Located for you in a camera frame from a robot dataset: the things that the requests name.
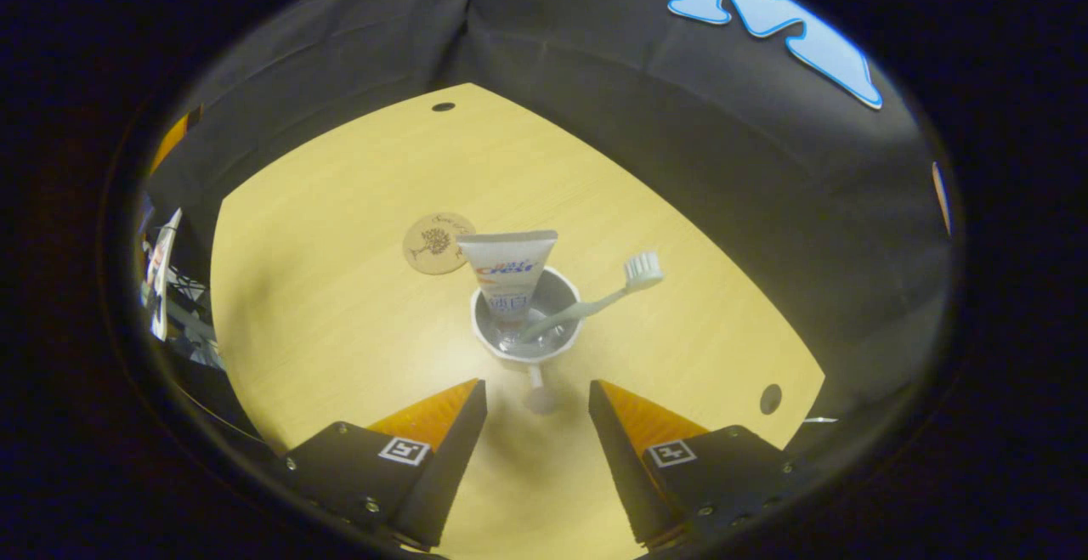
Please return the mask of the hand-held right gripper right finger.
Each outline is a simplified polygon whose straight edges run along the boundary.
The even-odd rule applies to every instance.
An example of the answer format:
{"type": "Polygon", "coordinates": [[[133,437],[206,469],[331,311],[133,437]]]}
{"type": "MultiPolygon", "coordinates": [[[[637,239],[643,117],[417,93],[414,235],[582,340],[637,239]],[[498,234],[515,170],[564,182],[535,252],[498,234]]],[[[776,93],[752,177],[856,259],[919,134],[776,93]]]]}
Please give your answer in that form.
{"type": "Polygon", "coordinates": [[[602,379],[590,414],[634,540],[692,550],[757,524],[808,486],[798,455],[745,426],[716,431],[602,379]]]}

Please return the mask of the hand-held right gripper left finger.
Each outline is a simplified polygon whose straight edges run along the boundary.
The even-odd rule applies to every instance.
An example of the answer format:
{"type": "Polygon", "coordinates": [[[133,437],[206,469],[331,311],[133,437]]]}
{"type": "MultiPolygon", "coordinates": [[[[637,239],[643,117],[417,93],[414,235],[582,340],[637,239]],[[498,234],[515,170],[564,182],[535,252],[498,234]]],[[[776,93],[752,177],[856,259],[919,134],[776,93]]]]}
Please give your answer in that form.
{"type": "Polygon", "coordinates": [[[432,550],[485,427],[486,394],[471,378],[369,426],[335,421],[285,453],[285,484],[395,549],[432,550]]]}

